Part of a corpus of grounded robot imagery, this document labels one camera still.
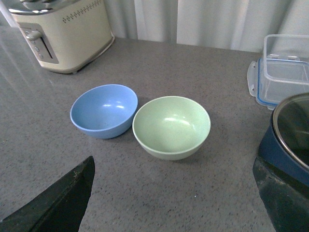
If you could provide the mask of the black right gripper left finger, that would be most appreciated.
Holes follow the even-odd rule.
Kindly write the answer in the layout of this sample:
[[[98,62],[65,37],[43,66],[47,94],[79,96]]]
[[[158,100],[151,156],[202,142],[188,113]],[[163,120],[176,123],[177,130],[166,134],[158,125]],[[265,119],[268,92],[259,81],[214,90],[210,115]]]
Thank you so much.
[[[91,196],[95,176],[92,156],[32,201],[1,220],[2,232],[77,232]]]

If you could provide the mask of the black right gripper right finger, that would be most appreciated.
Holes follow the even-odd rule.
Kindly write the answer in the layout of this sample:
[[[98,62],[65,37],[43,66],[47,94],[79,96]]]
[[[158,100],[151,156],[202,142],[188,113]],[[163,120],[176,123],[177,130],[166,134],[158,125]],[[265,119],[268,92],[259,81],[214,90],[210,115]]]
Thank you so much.
[[[267,214],[277,232],[309,230],[309,188],[256,157],[253,175]]]

